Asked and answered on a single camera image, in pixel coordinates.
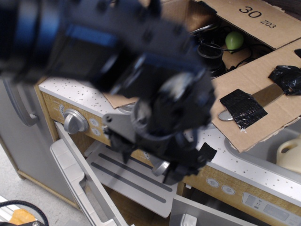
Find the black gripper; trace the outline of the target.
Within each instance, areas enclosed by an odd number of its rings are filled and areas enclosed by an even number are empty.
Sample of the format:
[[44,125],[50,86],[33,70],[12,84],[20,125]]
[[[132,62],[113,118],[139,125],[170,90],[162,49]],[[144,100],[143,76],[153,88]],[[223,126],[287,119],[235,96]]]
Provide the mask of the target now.
[[211,121],[214,88],[206,73],[179,73],[165,81],[149,99],[140,99],[129,115],[106,114],[105,134],[111,148],[127,163],[132,152],[146,151],[168,163],[163,183],[174,185],[205,166],[197,150],[198,129]]

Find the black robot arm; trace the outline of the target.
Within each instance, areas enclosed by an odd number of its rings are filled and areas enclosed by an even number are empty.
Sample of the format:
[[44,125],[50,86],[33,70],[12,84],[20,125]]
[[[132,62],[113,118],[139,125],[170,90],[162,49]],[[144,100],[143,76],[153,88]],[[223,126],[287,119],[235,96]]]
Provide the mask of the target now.
[[137,149],[167,161],[165,184],[207,162],[197,130],[211,121],[214,88],[193,37],[161,16],[158,0],[3,0],[0,72],[13,82],[88,81],[138,98],[130,115],[106,114],[104,132],[124,161]]

